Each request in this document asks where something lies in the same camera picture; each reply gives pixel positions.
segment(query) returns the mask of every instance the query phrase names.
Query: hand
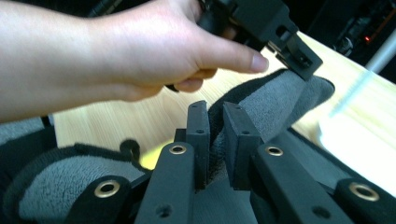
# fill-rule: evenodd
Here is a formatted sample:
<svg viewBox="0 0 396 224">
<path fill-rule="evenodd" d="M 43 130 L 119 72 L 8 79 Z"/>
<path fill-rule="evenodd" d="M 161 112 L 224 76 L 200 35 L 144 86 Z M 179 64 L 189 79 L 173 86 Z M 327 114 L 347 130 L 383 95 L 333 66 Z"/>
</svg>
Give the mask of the hand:
<svg viewBox="0 0 396 224">
<path fill-rule="evenodd" d="M 109 73 L 109 83 L 118 84 L 122 100 L 140 100 L 166 84 L 197 91 L 217 68 L 241 73 L 267 69 L 259 52 L 198 27 L 200 14 L 197 0 L 156 0 L 92 21 L 94 34 L 101 36 L 103 71 Z"/>
</svg>

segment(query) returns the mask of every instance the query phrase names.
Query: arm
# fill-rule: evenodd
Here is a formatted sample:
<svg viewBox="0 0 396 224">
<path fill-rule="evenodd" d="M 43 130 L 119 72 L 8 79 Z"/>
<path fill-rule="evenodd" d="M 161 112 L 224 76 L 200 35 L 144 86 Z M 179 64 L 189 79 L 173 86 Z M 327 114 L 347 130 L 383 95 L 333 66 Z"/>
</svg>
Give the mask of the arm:
<svg viewBox="0 0 396 224">
<path fill-rule="evenodd" d="M 199 28 L 199 14 L 194 0 L 157 0 L 92 20 L 0 1 L 0 122 L 137 101 L 165 84 L 196 91 L 219 67 L 267 68 L 259 52 Z"/>
</svg>

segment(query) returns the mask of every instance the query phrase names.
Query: wooden table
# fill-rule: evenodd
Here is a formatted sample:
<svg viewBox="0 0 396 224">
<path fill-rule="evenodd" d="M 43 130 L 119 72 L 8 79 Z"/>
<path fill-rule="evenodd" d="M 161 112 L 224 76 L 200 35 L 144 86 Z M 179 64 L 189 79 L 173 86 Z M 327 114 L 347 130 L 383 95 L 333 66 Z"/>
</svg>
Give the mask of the wooden table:
<svg viewBox="0 0 396 224">
<path fill-rule="evenodd" d="M 303 34 L 300 37 L 324 62 L 316 75 L 329 79 L 336 88 L 330 100 L 308 112 L 293 125 L 303 136 L 319 144 L 318 123 L 328 117 L 367 71 L 310 37 Z M 259 74 L 260 77 L 284 67 L 269 50 L 264 49 L 262 54 L 269 58 L 270 68 L 266 73 Z M 210 107 L 226 91 L 255 77 L 258 76 L 219 70 L 196 93 L 174 93 L 163 89 L 157 96 L 138 103 L 106 102 L 56 113 L 54 120 L 58 145 L 65 147 L 80 142 L 117 150 L 122 140 L 133 138 L 138 141 L 142 153 L 149 153 L 171 141 L 176 128 L 186 127 L 189 104 L 206 100 Z M 396 153 L 394 84 L 380 76 L 373 76 L 341 114 L 358 123 L 360 128 L 374 135 L 385 146 L 393 148 Z"/>
</svg>

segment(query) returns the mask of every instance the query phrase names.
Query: wooden surface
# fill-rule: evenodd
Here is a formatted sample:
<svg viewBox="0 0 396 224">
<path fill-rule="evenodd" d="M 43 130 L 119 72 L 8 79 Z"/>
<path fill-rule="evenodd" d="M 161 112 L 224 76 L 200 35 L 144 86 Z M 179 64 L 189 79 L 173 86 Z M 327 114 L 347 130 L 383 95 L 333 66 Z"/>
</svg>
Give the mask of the wooden surface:
<svg viewBox="0 0 396 224">
<path fill-rule="evenodd" d="M 293 125 L 299 133 L 317 143 L 318 122 L 330 114 L 367 71 L 317 41 L 302 34 L 300 36 L 324 62 L 316 75 L 326 77 L 336 88 L 330 100 Z M 259 76 L 266 76 L 283 67 L 270 51 L 265 49 L 262 54 L 270 59 L 270 68 Z M 196 93 L 174 93 L 163 89 L 159 95 L 137 103 L 106 102 L 56 113 L 54 120 L 58 145 L 65 147 L 80 142 L 117 150 L 123 139 L 133 138 L 143 152 L 151 151 L 170 141 L 176 128 L 186 127 L 189 104 L 206 100 L 207 107 L 210 107 L 226 91 L 255 77 L 258 76 L 219 70 Z M 375 75 L 342 114 L 356 120 L 383 143 L 396 148 L 395 96 L 396 86 Z"/>
</svg>

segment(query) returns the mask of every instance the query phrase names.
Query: gray fabric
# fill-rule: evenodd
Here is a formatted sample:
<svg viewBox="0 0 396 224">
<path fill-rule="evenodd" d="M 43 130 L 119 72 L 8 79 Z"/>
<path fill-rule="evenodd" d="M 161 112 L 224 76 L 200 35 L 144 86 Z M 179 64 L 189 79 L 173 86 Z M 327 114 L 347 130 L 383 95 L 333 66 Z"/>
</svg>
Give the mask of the gray fabric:
<svg viewBox="0 0 396 224">
<path fill-rule="evenodd" d="M 78 195 L 95 179 L 119 175 L 130 181 L 143 175 L 130 162 L 78 156 L 57 161 L 43 170 L 20 201 L 20 216 L 41 223 L 66 218 Z"/>
<path fill-rule="evenodd" d="M 332 83 L 321 78 L 311 77 L 303 81 L 290 70 L 268 81 L 239 102 L 267 142 L 287 130 L 308 110 L 332 96 Z M 221 130 L 211 147 L 212 154 L 223 160 L 225 155 L 224 129 Z M 223 162 L 215 163 L 211 175 L 214 180 L 222 179 L 226 172 Z"/>
</svg>

